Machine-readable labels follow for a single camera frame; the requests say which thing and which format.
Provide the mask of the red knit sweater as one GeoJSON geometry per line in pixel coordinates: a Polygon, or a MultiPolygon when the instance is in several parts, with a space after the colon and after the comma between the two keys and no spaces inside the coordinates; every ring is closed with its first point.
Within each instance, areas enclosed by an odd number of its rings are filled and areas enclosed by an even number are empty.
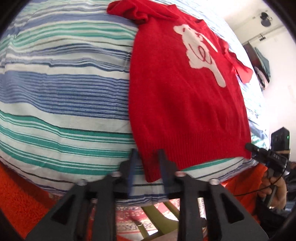
{"type": "Polygon", "coordinates": [[[160,178],[158,151],[179,169],[250,158],[241,83],[253,75],[203,20],[174,4],[114,1],[107,12],[138,26],[129,71],[128,113],[145,178],[160,178]]]}

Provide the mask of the teal clothes on rack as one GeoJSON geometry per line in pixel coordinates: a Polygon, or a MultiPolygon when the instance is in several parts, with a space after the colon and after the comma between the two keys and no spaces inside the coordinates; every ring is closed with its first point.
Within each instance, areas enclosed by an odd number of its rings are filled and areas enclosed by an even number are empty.
{"type": "Polygon", "coordinates": [[[262,55],[262,53],[259,51],[258,48],[255,47],[254,50],[261,61],[261,65],[267,75],[268,81],[270,81],[271,72],[270,72],[269,60],[262,55]]]}

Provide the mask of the patterned red rug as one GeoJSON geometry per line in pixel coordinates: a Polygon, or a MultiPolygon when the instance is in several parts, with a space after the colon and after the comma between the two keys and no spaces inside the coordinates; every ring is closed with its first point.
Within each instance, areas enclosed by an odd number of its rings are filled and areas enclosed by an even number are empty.
{"type": "Polygon", "coordinates": [[[180,200],[115,208],[116,240],[177,240],[180,200]]]}

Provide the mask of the orange red blanket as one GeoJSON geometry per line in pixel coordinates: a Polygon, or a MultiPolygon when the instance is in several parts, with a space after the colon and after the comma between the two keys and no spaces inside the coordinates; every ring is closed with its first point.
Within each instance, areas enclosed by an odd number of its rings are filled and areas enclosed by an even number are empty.
{"type": "Polygon", "coordinates": [[[1,211],[22,238],[59,200],[1,163],[1,211]]]}

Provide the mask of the striped blue green bedsheet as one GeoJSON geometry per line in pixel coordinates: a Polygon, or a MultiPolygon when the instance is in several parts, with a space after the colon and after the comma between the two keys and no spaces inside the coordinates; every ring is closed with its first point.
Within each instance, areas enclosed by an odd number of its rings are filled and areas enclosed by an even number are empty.
{"type": "Polygon", "coordinates": [[[134,148],[128,84],[137,27],[108,1],[29,1],[1,35],[1,162],[55,194],[134,148]]]}

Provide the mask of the olive green chair frame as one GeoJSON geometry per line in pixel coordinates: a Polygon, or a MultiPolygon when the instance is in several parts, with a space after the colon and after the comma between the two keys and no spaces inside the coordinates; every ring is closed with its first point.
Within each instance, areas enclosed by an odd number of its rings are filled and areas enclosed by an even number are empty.
{"type": "Polygon", "coordinates": [[[170,201],[163,202],[163,205],[165,205],[168,211],[172,213],[172,215],[177,220],[167,218],[154,205],[141,207],[144,214],[157,229],[157,232],[152,235],[149,235],[147,229],[141,221],[137,220],[133,216],[130,217],[130,219],[135,223],[141,235],[143,236],[142,240],[154,240],[158,237],[167,235],[178,230],[180,211],[170,201]]]}

